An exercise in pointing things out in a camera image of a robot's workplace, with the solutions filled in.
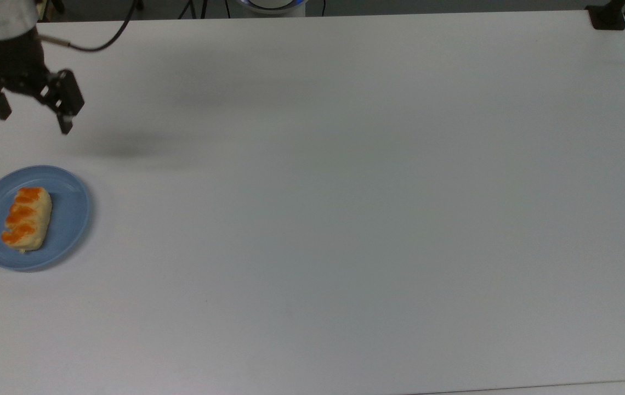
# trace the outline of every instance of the table surface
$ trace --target table surface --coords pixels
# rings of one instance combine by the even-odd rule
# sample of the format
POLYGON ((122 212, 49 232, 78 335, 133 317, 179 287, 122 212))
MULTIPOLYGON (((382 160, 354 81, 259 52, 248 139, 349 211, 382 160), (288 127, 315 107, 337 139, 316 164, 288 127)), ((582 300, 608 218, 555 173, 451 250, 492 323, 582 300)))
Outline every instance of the table surface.
POLYGON ((455 392, 456 395, 625 395, 625 382, 455 392))
POLYGON ((63 137, 9 97, 0 177, 66 168, 94 210, 57 266, 0 268, 0 393, 625 380, 625 31, 135 21, 45 49, 86 105, 63 137))

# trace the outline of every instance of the bread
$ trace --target bread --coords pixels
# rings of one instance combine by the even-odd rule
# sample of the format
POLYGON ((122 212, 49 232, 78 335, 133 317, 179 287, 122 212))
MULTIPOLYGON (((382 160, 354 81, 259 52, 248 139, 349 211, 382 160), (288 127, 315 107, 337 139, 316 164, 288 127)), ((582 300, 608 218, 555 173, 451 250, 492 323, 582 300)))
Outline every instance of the bread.
POLYGON ((20 252, 42 247, 52 212, 52 200, 42 187, 20 188, 11 205, 1 240, 20 252))

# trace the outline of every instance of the blue plate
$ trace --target blue plate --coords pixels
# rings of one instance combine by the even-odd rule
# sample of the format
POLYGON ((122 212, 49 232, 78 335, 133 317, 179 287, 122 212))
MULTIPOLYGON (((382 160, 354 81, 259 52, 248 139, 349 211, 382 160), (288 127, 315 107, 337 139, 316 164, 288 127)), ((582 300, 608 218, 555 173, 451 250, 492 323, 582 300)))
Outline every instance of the blue plate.
POLYGON ((89 196, 72 173, 54 166, 25 167, 0 179, 0 267, 34 270, 65 255, 81 238, 89 220, 89 196), (47 236, 36 251, 18 252, 1 241, 5 218, 22 187, 43 187, 52 198, 47 236))

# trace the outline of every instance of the cable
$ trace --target cable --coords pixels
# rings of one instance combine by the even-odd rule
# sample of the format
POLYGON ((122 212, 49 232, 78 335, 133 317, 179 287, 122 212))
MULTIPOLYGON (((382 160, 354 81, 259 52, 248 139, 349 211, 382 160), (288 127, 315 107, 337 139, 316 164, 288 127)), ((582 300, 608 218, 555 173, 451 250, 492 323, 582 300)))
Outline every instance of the cable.
POLYGON ((208 8, 208 0, 203 0, 203 8, 200 9, 200 19, 205 19, 206 8, 208 8))
POLYGON ((110 47, 112 43, 117 41, 117 39, 120 37, 122 32, 125 30, 125 27, 127 27, 127 24, 130 22, 130 19, 132 19, 132 13, 135 11, 135 8, 137 7, 138 2, 139 0, 132 0, 132 5, 130 6, 130 11, 127 13, 127 16, 125 17, 125 21, 122 23, 122 26, 120 26, 120 29, 117 30, 117 33, 115 33, 115 35, 107 43, 104 43, 100 47, 95 47, 95 48, 79 47, 78 45, 74 45, 72 43, 69 43, 67 47, 75 49, 75 50, 80 50, 80 52, 99 52, 100 50, 104 50, 105 48, 110 47))
POLYGON ((185 12, 188 10, 188 8, 190 8, 190 17, 195 19, 195 6, 193 5, 193 0, 188 0, 188 2, 185 4, 185 7, 183 7, 183 11, 181 11, 177 19, 183 18, 183 15, 185 15, 185 12))

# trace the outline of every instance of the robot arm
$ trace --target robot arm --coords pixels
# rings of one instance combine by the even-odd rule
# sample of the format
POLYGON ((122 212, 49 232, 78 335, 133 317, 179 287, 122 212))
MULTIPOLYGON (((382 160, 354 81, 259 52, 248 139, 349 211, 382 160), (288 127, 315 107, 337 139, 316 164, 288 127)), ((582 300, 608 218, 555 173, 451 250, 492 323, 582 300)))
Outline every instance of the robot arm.
POLYGON ((84 100, 71 70, 47 69, 36 23, 34 0, 0 0, 0 119, 11 113, 6 89, 49 107, 67 134, 84 100))

